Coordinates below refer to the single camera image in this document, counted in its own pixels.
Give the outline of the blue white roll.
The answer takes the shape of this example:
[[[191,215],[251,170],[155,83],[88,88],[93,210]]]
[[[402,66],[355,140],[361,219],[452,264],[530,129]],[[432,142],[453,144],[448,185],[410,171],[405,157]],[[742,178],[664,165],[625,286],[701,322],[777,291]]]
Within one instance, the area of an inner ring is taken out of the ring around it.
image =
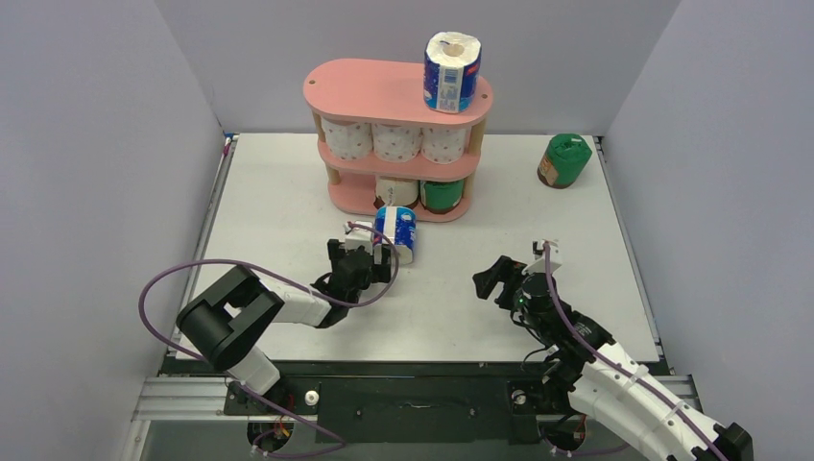
[[[395,245],[400,264],[414,261],[417,237],[417,216],[406,206],[383,206],[377,210],[375,229]]]
[[[482,44],[459,32],[438,32],[427,42],[423,65],[425,105],[444,113],[461,113],[473,101],[481,67]]]

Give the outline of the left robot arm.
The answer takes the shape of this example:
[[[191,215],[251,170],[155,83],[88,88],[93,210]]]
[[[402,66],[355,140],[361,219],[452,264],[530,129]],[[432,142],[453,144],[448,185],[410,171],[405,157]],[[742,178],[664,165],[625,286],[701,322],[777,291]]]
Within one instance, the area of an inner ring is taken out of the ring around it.
[[[257,346],[274,322],[330,328],[346,318],[374,283],[391,282],[398,263],[391,245],[350,249],[328,242],[331,272],[306,289],[265,283],[246,264],[232,267],[188,303],[176,325],[216,371],[248,387],[261,412],[274,413],[286,400],[281,371]]]

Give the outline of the white dotted roll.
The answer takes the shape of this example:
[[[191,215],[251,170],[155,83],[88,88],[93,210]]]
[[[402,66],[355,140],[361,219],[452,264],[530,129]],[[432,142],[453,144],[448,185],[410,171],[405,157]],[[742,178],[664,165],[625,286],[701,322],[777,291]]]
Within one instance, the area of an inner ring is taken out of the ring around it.
[[[336,158],[343,160],[365,158],[373,149],[369,123],[323,118],[322,128],[325,143]]]
[[[419,154],[422,131],[417,127],[371,125],[373,152],[388,162],[407,162]]]

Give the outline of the pink three-tier shelf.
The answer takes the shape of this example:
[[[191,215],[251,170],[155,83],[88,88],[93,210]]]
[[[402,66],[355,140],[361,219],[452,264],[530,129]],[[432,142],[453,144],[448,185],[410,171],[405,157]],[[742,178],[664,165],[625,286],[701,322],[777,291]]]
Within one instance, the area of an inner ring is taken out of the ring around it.
[[[318,133],[318,150],[328,176],[333,205],[343,212],[374,215],[375,179],[378,176],[431,182],[464,183],[461,202],[446,213],[433,213],[416,205],[420,221],[445,223],[462,217],[471,205],[471,188],[480,161],[487,116],[493,102],[491,84],[479,77],[475,98],[462,113],[431,110],[423,101],[423,66],[420,63],[337,59],[318,65],[302,84]],[[373,154],[361,159],[340,159],[327,143],[324,120],[383,123],[409,128],[467,129],[461,159],[447,165],[422,157],[387,162]]]

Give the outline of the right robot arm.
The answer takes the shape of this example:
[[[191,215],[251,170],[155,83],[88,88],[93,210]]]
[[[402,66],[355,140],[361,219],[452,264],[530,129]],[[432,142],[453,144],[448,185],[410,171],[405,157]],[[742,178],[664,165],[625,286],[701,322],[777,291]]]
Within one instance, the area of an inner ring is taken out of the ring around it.
[[[681,400],[612,335],[559,295],[547,266],[499,257],[472,279],[550,352],[541,396],[555,410],[589,416],[649,460],[752,460],[754,443],[737,423],[723,425]]]

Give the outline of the brown green roll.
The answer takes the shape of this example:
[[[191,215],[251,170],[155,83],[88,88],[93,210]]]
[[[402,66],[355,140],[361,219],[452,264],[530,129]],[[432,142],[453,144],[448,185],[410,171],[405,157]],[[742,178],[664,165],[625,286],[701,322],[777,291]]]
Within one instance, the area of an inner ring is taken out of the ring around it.
[[[419,185],[419,198],[423,207],[434,214],[446,214],[462,200],[464,180],[455,182],[422,181]]]

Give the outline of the white dotted roll shelf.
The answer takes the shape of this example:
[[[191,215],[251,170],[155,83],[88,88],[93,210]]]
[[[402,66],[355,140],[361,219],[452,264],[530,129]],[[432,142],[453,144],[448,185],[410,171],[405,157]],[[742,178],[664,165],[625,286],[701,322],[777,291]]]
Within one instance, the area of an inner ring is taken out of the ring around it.
[[[421,155],[437,164],[457,161],[466,151],[468,129],[422,128]]]

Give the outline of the beige brown roll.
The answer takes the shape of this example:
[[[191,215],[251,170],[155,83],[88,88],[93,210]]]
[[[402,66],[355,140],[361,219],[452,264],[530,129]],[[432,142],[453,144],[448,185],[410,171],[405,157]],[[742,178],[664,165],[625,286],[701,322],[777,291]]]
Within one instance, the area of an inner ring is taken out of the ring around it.
[[[419,181],[376,176],[374,196],[373,205],[376,208],[383,206],[414,208],[419,203]]]

